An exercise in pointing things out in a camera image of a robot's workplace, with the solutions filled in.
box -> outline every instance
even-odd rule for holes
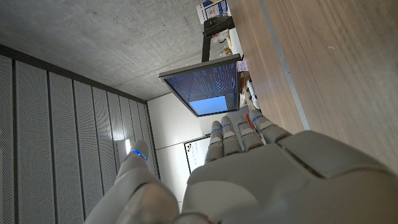
[[[200,24],[204,24],[206,20],[213,18],[218,15],[225,15],[228,11],[228,5],[226,0],[219,0],[217,2],[205,1],[202,4],[197,5],[197,11],[199,15]]]

wooden desk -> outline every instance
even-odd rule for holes
[[[303,129],[270,22],[310,128],[398,172],[398,1],[260,1],[228,3],[264,115]]]

whiteboard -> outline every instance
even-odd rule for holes
[[[184,143],[185,153],[187,154],[190,172],[205,164],[207,149],[210,144],[210,137],[201,138],[196,141]]]

perforated metal panel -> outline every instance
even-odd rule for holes
[[[2,151],[2,223],[14,223],[14,144],[12,135],[11,59],[0,56],[0,150]]]
[[[131,143],[135,142],[134,131],[132,130],[132,120],[130,112],[129,100],[125,97],[119,96],[120,109],[122,112],[123,130],[126,139],[130,139]]]
[[[114,155],[116,158],[116,168],[119,172],[120,161],[119,161],[118,145],[116,141],[124,139],[122,116],[120,114],[119,96],[109,92],[107,92],[107,94],[108,94],[108,103],[109,103],[109,113],[111,115]]]
[[[55,187],[59,223],[83,223],[72,80],[50,73]]]
[[[106,92],[93,87],[94,108],[97,121],[98,147],[101,158],[101,170],[106,193],[116,179],[111,124],[109,122],[108,102]]]
[[[147,143],[149,149],[151,149],[149,130],[148,130],[148,125],[147,125],[148,123],[147,123],[146,110],[142,103],[137,103],[137,104],[138,104],[139,117],[141,120],[142,137],[144,138],[144,141]],[[153,155],[152,150],[149,150],[149,154],[148,154],[148,169],[151,173],[156,175],[155,164],[154,164],[154,155]]]
[[[91,87],[73,81],[86,216],[103,196]]]
[[[16,62],[19,223],[54,223],[46,71]]]
[[[137,141],[138,139],[142,139],[141,122],[139,119],[137,102],[130,100],[130,110],[132,118],[132,127],[134,128],[134,135]]]

computer monitor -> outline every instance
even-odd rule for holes
[[[196,116],[239,110],[239,54],[159,74],[159,78]]]

